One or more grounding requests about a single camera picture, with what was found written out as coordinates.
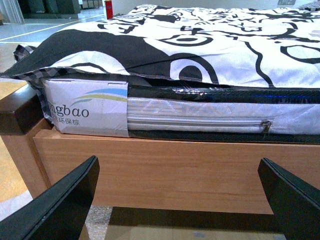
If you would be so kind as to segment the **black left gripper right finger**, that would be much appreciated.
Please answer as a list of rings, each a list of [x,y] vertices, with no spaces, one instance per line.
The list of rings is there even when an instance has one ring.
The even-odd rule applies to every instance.
[[[268,204],[287,240],[320,238],[320,190],[263,158],[258,175]]]

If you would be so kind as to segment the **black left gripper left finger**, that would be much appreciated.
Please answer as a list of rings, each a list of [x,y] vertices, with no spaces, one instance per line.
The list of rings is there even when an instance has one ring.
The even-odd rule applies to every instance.
[[[27,205],[0,222],[2,240],[77,240],[100,172],[91,156]]]

